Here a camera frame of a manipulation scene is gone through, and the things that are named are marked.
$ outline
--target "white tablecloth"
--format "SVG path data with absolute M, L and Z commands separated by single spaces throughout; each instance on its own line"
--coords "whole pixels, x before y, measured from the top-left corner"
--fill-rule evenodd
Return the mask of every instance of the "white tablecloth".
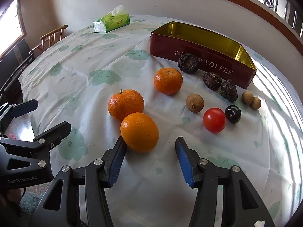
M 197 189 L 185 183 L 175 139 L 183 136 L 189 148 L 216 166 L 240 166 L 250 179 L 276 226 L 283 226 L 302 197 L 302 104 L 289 81 L 266 59 L 246 47 L 258 71 L 248 90 L 262 101 L 255 111 L 244 105 L 239 123 L 227 122 L 219 134 L 203 126 L 204 112 L 231 105 L 219 92 L 208 89 L 203 71 L 181 72 L 183 86 L 175 95 L 158 92 L 153 77 L 176 62 L 153 57 L 150 32 L 173 21 L 170 18 L 135 15 L 131 24 L 107 34 L 88 26 L 73 33 L 40 55 L 19 80 L 23 99 L 36 99 L 39 107 L 30 114 L 34 134 L 63 122 L 71 134 L 51 150 L 54 175 L 64 165 L 88 165 L 114 146 L 120 123 L 108 113 L 109 98 L 120 89 L 135 89 L 145 102 L 144 113 L 160 132 L 156 148 L 147 154 L 128 149 L 118 181 L 106 190 L 115 226 L 184 227 L 189 224 Z M 187 96 L 201 95 L 204 109 L 193 114 L 185 107 Z M 86 221 L 84 189 L 80 193 L 81 219 Z M 222 186 L 218 190 L 215 226 L 221 226 Z

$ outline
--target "yellow-orange citrus fruit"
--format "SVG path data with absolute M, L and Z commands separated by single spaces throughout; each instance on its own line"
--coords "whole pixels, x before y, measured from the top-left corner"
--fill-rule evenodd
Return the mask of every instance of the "yellow-orange citrus fruit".
M 159 140 L 156 123 L 143 113 L 128 115 L 122 121 L 120 131 L 126 144 L 139 153 L 151 151 Z
M 183 77 L 175 68 L 162 68 L 154 76 L 154 85 L 158 91 L 172 95 L 181 89 Z
M 121 90 L 109 99 L 108 110 L 111 116 L 122 121 L 131 113 L 143 112 L 144 100 L 140 93 L 133 89 Z

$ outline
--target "round table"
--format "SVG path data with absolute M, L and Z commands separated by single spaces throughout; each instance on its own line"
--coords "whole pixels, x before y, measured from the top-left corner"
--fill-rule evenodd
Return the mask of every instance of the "round table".
M 253 110 L 241 100 L 242 118 L 227 122 L 219 134 L 203 126 L 204 112 L 231 105 L 203 83 L 205 72 L 181 72 L 181 90 L 171 96 L 158 92 L 153 77 L 176 62 L 150 55 L 150 33 L 174 19 L 134 15 L 131 24 L 106 34 L 88 26 L 42 53 L 20 76 L 24 101 L 36 99 L 30 113 L 34 134 L 63 121 L 71 134 L 51 150 L 53 174 L 64 165 L 86 166 L 114 146 L 120 123 L 108 113 L 109 98 L 121 89 L 135 89 L 145 102 L 144 113 L 159 128 L 159 142 L 147 154 L 128 149 L 118 181 L 106 191 L 115 226 L 187 226 L 197 189 L 185 183 L 175 153 L 183 136 L 188 147 L 216 166 L 240 166 L 258 191 L 276 226 L 284 226 L 302 197 L 303 107 L 293 86 L 270 62 L 245 47 L 258 71 L 247 90 L 261 99 Z M 204 98 L 204 109 L 191 113 L 185 106 L 190 94 Z M 215 226 L 221 226 L 222 186 L 218 186 Z M 86 221 L 84 189 L 80 190 L 81 219 Z

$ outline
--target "white wall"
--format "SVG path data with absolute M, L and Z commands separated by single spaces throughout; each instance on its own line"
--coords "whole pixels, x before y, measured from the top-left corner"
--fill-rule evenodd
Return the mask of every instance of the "white wall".
M 227 0 L 52 0 L 60 25 L 77 31 L 123 4 L 131 14 L 165 16 L 218 31 L 272 62 L 303 100 L 303 57 L 272 25 Z
M 41 40 L 40 37 L 58 28 L 52 0 L 20 0 L 21 13 L 27 33 L 25 40 L 32 49 Z

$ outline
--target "tangerine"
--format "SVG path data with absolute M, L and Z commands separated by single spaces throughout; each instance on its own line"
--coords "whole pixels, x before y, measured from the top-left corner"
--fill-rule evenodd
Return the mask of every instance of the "tangerine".
M 109 99 L 108 110 L 112 117 L 122 121 L 131 113 L 143 112 L 144 100 L 140 93 L 133 89 L 121 90 Z
M 181 73 L 170 67 L 165 67 L 156 72 L 154 85 L 156 89 L 166 95 L 172 95 L 181 89 L 183 77 Z
M 151 151 L 159 140 L 156 123 L 143 113 L 128 115 L 122 121 L 120 131 L 126 144 L 139 153 Z

